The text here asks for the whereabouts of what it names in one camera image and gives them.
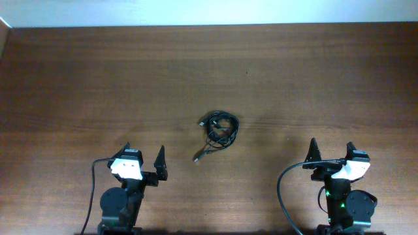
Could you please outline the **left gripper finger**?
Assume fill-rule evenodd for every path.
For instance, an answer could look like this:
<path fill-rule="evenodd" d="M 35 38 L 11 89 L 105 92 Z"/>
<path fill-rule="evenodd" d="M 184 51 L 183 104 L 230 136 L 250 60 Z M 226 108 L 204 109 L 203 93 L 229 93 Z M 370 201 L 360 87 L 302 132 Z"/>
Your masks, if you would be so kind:
<path fill-rule="evenodd" d="M 167 164 L 165 160 L 165 147 L 164 146 L 161 146 L 161 149 L 159 150 L 157 158 L 154 162 L 154 167 L 156 169 L 158 180 L 167 181 L 168 170 L 167 170 Z"/>
<path fill-rule="evenodd" d="M 123 155 L 123 153 L 125 152 L 125 150 L 129 149 L 129 148 L 130 148 L 130 143 L 127 142 L 126 145 L 124 145 L 124 147 L 122 147 L 112 158 L 113 159 L 120 158 Z"/>

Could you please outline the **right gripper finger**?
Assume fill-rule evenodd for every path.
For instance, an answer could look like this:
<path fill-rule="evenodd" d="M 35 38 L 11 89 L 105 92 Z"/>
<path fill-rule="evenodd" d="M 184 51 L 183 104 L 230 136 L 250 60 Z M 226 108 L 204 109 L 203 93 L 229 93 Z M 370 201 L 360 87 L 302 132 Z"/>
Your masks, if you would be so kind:
<path fill-rule="evenodd" d="M 353 145 L 352 142 L 348 142 L 347 143 L 347 154 L 346 154 L 346 159 L 354 159 L 355 158 L 355 146 Z"/>
<path fill-rule="evenodd" d="M 315 169 L 319 165 L 319 161 L 321 161 L 321 152 L 317 145 L 316 139 L 312 138 L 310 140 L 310 146 L 306 158 L 304 160 L 305 165 L 303 165 L 303 169 Z"/>

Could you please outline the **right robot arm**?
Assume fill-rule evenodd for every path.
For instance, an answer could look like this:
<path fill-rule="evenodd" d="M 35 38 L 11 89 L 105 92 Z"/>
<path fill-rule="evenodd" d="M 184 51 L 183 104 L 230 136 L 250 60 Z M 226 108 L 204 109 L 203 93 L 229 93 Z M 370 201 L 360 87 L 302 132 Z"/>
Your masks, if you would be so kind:
<path fill-rule="evenodd" d="M 362 179 L 370 168 L 370 157 L 359 151 L 352 142 L 347 143 L 347 153 L 342 159 L 326 161 L 316 139 L 312 138 L 305 158 L 304 169 L 312 169 L 312 181 L 324 186 L 329 223 L 318 225 L 316 234 L 364 234 L 371 227 L 371 217 L 378 204 L 377 198 L 362 190 L 353 190 L 351 184 Z"/>

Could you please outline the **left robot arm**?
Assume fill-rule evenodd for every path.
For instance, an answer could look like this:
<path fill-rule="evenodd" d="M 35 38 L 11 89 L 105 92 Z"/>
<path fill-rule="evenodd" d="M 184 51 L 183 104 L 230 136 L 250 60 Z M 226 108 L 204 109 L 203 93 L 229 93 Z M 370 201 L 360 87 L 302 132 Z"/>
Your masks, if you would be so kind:
<path fill-rule="evenodd" d="M 121 183 L 120 187 L 106 190 L 100 199 L 102 209 L 99 234 L 139 235 L 142 229 L 136 222 L 147 187 L 157 187 L 160 181 L 168 179 L 165 148 L 162 146 L 154 162 L 154 172 L 142 170 L 143 157 L 138 149 L 131 149 L 127 143 L 113 157 L 107 166 L 111 174 Z"/>

